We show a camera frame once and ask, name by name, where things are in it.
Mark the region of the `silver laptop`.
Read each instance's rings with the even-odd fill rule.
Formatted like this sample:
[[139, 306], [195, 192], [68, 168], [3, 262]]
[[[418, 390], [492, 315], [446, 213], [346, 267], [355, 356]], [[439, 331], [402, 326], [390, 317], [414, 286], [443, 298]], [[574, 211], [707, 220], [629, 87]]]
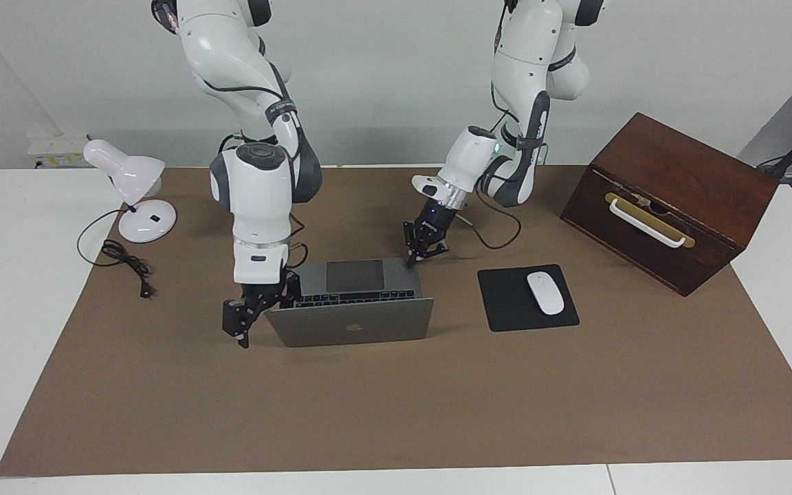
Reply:
[[402, 258], [308, 262], [296, 269], [300, 295], [265, 316], [288, 347], [426, 338], [434, 300]]

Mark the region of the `black mouse pad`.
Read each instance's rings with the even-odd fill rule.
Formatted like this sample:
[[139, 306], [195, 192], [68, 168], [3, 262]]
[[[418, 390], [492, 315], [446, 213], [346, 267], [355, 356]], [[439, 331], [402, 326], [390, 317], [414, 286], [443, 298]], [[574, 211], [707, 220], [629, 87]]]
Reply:
[[[548, 272], [554, 278], [565, 302], [562, 313], [547, 316], [540, 312], [526, 282], [526, 276], [532, 272]], [[488, 326], [493, 332], [568, 328], [580, 323], [562, 267], [557, 264], [484, 269], [477, 272], [477, 278]]]

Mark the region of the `white computer mouse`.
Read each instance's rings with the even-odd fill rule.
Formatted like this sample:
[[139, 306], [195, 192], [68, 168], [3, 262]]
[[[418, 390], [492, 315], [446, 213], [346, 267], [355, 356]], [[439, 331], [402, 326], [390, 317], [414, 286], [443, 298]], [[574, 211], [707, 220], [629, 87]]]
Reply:
[[550, 273], [528, 273], [526, 282], [542, 314], [555, 316], [564, 311], [565, 302], [562, 292]]

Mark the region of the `brown table mat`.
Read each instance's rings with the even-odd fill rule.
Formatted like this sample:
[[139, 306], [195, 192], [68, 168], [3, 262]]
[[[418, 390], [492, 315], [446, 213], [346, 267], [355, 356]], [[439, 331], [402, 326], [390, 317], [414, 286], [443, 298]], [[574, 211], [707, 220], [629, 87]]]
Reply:
[[[538, 175], [508, 250], [450, 232], [427, 338], [290, 349], [260, 319], [243, 350], [232, 220], [206, 169], [167, 170], [176, 228], [131, 250], [156, 295], [91, 271], [0, 476], [792, 459], [792, 370], [736, 274], [683, 298], [600, 247], [559, 218], [581, 174]], [[491, 331], [477, 272], [549, 264], [579, 325]]]

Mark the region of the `white desk lamp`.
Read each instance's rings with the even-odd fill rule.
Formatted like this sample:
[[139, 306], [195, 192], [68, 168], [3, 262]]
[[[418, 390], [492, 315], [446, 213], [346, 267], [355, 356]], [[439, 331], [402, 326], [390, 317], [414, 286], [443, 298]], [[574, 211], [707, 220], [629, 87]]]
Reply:
[[122, 197], [126, 212], [120, 217], [118, 231], [126, 241], [151, 243], [173, 229], [176, 209], [169, 201], [154, 198], [162, 187], [164, 161], [123, 153], [104, 139], [88, 141], [84, 158], [106, 173]]

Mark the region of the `white power strip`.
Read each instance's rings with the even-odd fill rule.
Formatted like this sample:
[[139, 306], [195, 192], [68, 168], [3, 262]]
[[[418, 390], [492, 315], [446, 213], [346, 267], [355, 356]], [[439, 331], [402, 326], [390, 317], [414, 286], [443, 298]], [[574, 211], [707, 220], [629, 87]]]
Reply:
[[92, 167], [84, 156], [87, 134], [60, 135], [60, 137], [34, 138], [26, 151], [35, 169]]

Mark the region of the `dark brown wooden box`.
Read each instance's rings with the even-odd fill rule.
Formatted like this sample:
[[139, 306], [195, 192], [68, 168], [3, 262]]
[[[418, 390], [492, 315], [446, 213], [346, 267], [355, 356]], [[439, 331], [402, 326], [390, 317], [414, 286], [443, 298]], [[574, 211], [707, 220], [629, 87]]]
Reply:
[[[676, 294], [743, 253], [778, 188], [755, 167], [636, 113], [582, 173], [562, 220]], [[676, 250], [610, 213], [613, 195], [693, 241]]]

